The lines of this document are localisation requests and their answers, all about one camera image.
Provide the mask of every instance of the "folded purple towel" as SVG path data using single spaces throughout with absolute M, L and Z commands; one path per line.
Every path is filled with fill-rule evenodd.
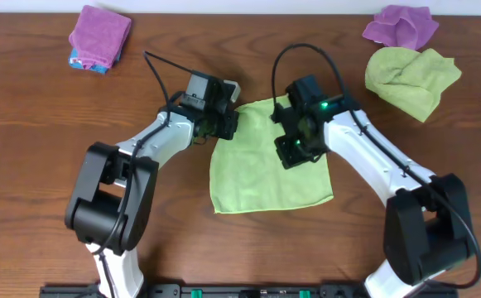
M 389 5 L 374 15 L 362 36 L 385 46 L 418 50 L 431 38 L 439 23 L 431 19 L 428 7 Z
M 93 65 L 111 68 L 130 31 L 132 20 L 115 12 L 85 5 L 69 42 L 78 51 L 85 69 Z

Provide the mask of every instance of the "light green microfiber towel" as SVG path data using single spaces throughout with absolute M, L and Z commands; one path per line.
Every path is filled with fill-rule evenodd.
M 290 105 L 287 96 L 277 101 Z M 218 140 L 210 162 L 210 198 L 216 213 L 298 209 L 334 197 L 326 157 L 288 170 L 282 166 L 273 142 L 284 130 L 270 119 L 272 99 L 237 111 L 233 140 Z
M 439 105 L 440 94 L 461 76 L 453 58 L 435 50 L 419 53 L 385 47 L 373 54 L 365 70 L 365 87 L 424 122 Z

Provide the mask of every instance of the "green connector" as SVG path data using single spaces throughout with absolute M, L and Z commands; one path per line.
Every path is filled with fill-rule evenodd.
M 201 298 L 203 295 L 204 294 L 201 290 L 192 290 L 192 292 L 190 293 L 190 298 Z
M 310 291 L 299 291 L 299 298 L 310 298 Z

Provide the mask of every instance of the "blue towel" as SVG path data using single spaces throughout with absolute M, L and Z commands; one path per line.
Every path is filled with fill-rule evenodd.
M 69 65 L 72 68 L 76 68 L 77 70 L 84 70 L 82 63 L 77 57 L 78 57 L 78 51 L 76 49 L 73 49 L 71 51 L 71 55 L 69 56 Z M 120 59 L 121 59 L 121 53 L 119 52 L 117 55 L 117 59 L 115 61 L 119 61 Z M 102 75 L 105 75 L 106 71 L 108 71 L 108 68 L 102 65 L 93 65 L 89 70 L 96 71 Z

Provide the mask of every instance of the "wood grain surface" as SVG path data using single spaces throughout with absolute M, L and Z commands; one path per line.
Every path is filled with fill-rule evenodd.
M 0 297 L 36 297 L 48 282 L 97 281 L 92 257 L 65 229 L 65 206 L 86 148 L 128 139 L 163 105 L 141 55 L 145 49 L 238 81 L 240 102 L 248 103 L 271 96 L 272 62 L 284 46 L 323 47 L 387 138 L 438 175 L 462 179 L 481 243 L 481 17 L 436 18 L 440 27 L 426 47 L 454 57 L 463 74 L 425 123 L 365 89 L 368 59 L 380 48 L 361 37 L 370 16 L 130 17 L 122 60 L 102 76 L 67 65 L 76 14 L 0 14 Z M 187 74 L 156 65 L 171 93 L 185 89 Z M 297 50 L 279 65 L 277 90 L 310 73 L 327 92 L 336 88 L 320 57 Z M 335 198 L 327 204 L 217 215 L 209 198 L 213 148 L 213 142 L 192 147 L 161 169 L 138 246 L 146 278 L 188 284 L 363 280 L 385 258 L 384 208 L 338 156 L 328 157 Z M 471 260 L 444 279 L 464 282 L 473 274 Z M 461 296 L 481 297 L 481 283 Z

